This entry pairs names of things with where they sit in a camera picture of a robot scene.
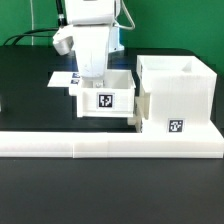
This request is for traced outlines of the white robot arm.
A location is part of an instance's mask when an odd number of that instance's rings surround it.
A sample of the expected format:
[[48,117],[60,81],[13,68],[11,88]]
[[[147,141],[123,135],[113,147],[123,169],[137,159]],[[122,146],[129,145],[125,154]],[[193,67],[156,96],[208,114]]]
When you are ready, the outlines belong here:
[[68,24],[53,36],[56,51],[65,55],[74,50],[79,74],[86,79],[103,79],[121,0],[65,0],[65,9]]

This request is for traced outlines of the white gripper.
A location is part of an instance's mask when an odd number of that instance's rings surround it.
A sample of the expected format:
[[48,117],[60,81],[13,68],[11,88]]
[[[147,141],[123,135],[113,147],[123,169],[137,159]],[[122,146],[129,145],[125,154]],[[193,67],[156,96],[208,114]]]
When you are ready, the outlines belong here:
[[86,79],[102,79],[107,68],[110,27],[76,26],[74,49],[78,71]]

